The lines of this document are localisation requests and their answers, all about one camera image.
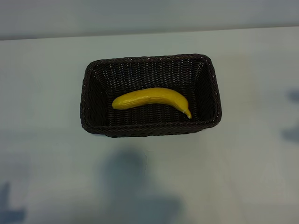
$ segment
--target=basket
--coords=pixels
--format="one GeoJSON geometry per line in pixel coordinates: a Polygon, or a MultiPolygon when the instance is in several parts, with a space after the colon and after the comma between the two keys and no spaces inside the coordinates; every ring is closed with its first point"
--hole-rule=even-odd
{"type": "Polygon", "coordinates": [[[188,134],[214,127],[221,119],[221,103],[212,62],[199,54],[92,62],[83,80],[80,117],[86,131],[109,137],[188,134]],[[184,95],[192,119],[162,104],[112,108],[116,97],[151,87],[184,95]]]}

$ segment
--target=table surface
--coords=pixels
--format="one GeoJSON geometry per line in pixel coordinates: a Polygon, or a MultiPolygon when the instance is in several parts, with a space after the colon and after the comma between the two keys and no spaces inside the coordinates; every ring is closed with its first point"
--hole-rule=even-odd
{"type": "Polygon", "coordinates": [[[299,223],[298,37],[287,27],[1,41],[2,222],[299,223]],[[81,127],[90,62],[190,53],[214,64],[218,126],[118,139],[81,127]]]}

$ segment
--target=banana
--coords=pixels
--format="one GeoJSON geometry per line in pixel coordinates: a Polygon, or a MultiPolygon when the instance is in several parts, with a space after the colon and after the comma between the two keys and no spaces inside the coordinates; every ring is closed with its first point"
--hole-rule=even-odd
{"type": "Polygon", "coordinates": [[[192,118],[187,99],[182,94],[166,88],[148,88],[126,93],[117,97],[112,102],[112,107],[126,110],[146,104],[167,104],[186,114],[189,119],[192,118]]]}

